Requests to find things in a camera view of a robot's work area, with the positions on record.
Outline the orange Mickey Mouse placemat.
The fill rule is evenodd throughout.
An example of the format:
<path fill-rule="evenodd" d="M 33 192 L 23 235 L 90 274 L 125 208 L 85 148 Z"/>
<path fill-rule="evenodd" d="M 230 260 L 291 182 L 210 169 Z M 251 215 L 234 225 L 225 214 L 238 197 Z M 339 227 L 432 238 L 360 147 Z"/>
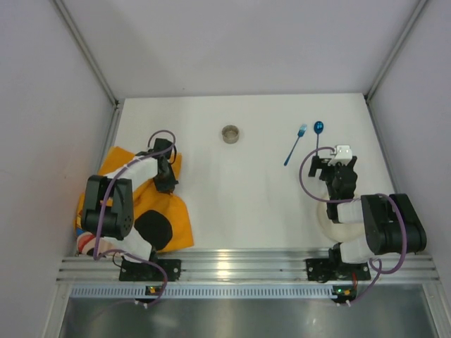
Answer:
<path fill-rule="evenodd" d="M 104 175 L 130 162 L 134 154 L 119 146 L 109 149 L 107 157 L 98 171 Z M 182 155 L 177 155 L 172 169 L 178 180 Z M 77 235 L 77 249 L 80 254 L 92 256 L 94 234 L 81 228 L 82 207 L 85 194 L 78 199 L 74 228 Z M 158 252 L 186 249 L 194 245 L 190 217 L 185 202 L 176 194 L 158 192 L 153 180 L 147 180 L 133 192 L 134 228 Z"/>

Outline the white round plate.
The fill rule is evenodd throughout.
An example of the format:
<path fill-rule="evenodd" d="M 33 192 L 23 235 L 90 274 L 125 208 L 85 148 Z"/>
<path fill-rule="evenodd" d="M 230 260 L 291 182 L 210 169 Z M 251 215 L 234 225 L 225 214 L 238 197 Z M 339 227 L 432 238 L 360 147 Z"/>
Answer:
<path fill-rule="evenodd" d="M 364 235 L 364 220 L 360 198 L 341 204 L 337 208 L 338 222 L 334 223 L 327 215 L 327 204 L 318 202 L 316 215 L 322 233 L 335 242 L 349 242 Z"/>

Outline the small metal cup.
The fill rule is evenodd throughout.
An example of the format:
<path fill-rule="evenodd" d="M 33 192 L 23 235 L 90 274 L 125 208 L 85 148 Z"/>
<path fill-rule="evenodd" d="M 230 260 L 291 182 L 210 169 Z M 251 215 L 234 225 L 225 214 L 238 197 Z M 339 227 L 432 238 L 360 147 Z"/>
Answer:
<path fill-rule="evenodd" d="M 240 138 L 240 130 L 235 125 L 226 125 L 221 130 L 221 136 L 226 144 L 234 144 Z"/>

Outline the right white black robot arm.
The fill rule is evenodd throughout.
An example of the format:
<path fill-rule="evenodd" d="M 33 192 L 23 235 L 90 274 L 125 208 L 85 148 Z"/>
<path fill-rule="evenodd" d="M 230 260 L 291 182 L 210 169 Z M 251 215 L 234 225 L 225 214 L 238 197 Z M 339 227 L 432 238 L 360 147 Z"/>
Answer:
<path fill-rule="evenodd" d="M 327 197 L 317 200 L 325 204 L 323 216 L 332 228 L 346 230 L 359 226 L 358 234 L 343 233 L 329 250 L 335 265 L 362 264 L 397 253 L 403 261 L 407 254 L 417 254 L 427 245 L 426 231 L 406 194 L 355 195 L 358 175 L 354 171 L 356 156 L 321 158 L 314 155 L 309 177 L 320 172 L 326 184 Z"/>

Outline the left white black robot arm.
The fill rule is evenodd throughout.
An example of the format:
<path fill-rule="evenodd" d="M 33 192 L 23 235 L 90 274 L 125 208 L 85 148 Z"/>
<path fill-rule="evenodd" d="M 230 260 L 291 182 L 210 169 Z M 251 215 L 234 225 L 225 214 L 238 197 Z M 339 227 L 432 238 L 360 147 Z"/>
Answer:
<path fill-rule="evenodd" d="M 157 192 L 173 192 L 178 181 L 172 169 L 177 150 L 174 141 L 158 138 L 146 151 L 105 175 L 89 177 L 82 205 L 81 228 L 95 236 L 93 257 L 100 252 L 100 240 L 113 244 L 108 253 L 118 252 L 133 262 L 151 260 L 155 249 L 135 228 L 133 193 L 152 181 Z"/>

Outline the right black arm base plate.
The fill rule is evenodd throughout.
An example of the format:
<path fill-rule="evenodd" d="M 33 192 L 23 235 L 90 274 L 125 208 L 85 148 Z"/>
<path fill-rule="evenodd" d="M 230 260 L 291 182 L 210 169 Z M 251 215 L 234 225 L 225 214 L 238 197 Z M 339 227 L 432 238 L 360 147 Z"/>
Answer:
<path fill-rule="evenodd" d="M 305 261 L 308 281 L 326 283 L 329 281 L 368 281 L 371 273 L 366 263 L 334 263 L 328 258 L 309 258 Z"/>

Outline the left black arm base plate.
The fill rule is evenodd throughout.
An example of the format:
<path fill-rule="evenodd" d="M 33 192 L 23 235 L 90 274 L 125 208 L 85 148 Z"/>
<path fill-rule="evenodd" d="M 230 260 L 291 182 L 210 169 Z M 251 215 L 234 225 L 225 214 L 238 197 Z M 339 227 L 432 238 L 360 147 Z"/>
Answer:
<path fill-rule="evenodd" d="M 157 264 L 166 272 L 169 282 L 175 282 L 180 278 L 181 260 L 159 259 Z M 146 263 L 132 263 L 123 260 L 118 279 L 121 282 L 162 282 L 163 274 L 157 268 Z"/>

